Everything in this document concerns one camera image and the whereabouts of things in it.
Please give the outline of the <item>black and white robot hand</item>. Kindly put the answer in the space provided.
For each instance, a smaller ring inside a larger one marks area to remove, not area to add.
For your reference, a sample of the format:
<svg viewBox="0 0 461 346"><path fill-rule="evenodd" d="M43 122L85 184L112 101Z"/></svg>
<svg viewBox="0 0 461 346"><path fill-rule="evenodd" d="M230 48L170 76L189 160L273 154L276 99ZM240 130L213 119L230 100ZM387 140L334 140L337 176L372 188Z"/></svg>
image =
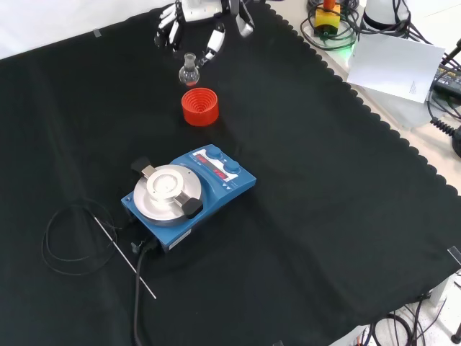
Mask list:
<svg viewBox="0 0 461 346"><path fill-rule="evenodd" d="M159 15L154 43L177 51L186 26L215 21L204 55L197 60L197 67L202 68L223 46L225 27L219 19L225 16L234 18L241 37L248 37L254 31L255 24L244 1L175 1Z"/></svg>

